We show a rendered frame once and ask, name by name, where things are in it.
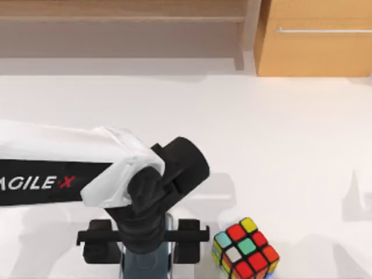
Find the multicoloured puzzle cube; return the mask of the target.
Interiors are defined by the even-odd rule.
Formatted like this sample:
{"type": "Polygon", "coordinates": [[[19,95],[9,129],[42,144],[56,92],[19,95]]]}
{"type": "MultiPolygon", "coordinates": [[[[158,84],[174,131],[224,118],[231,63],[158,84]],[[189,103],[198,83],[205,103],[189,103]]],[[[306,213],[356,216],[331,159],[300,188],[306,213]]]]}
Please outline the multicoloured puzzle cube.
{"type": "Polygon", "coordinates": [[[250,217],[214,235],[211,250],[223,279],[271,279],[280,261],[250,217]]]}

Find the wooden open shelf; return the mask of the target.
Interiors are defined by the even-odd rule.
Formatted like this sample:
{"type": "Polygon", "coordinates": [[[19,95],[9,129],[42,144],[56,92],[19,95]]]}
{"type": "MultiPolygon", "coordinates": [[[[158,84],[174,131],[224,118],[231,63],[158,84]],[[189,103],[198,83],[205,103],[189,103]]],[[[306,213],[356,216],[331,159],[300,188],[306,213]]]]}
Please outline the wooden open shelf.
{"type": "Polygon", "coordinates": [[[0,0],[0,59],[230,58],[254,71],[261,0],[0,0]]]}

